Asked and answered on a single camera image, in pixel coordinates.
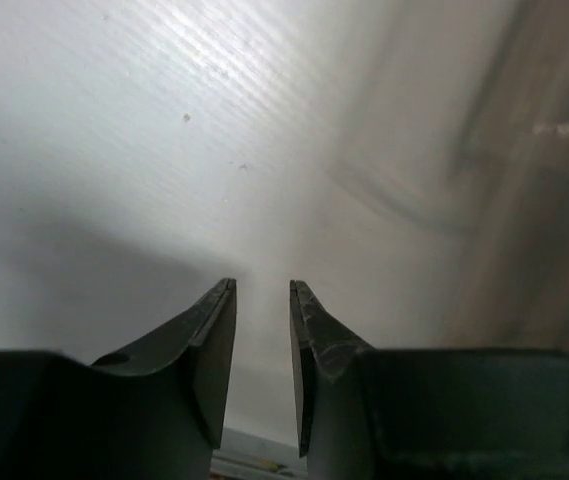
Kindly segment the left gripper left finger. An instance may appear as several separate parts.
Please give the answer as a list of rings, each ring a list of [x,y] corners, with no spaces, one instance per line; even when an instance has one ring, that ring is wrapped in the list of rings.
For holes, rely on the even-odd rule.
[[[223,279],[84,364],[0,350],[0,479],[205,479],[220,446],[237,289]]]

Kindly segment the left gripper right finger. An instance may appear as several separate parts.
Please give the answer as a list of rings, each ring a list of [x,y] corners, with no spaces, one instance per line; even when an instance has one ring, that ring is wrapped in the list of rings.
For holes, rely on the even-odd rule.
[[[569,354],[377,349],[290,284],[312,479],[569,479]]]

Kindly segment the beige cantilever toolbox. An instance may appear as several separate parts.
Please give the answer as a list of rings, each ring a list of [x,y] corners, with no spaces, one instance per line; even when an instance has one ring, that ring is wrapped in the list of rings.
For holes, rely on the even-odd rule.
[[[444,185],[459,214],[419,212],[362,159],[336,177],[382,213],[468,239],[450,344],[569,345],[569,1],[517,7],[451,152]]]

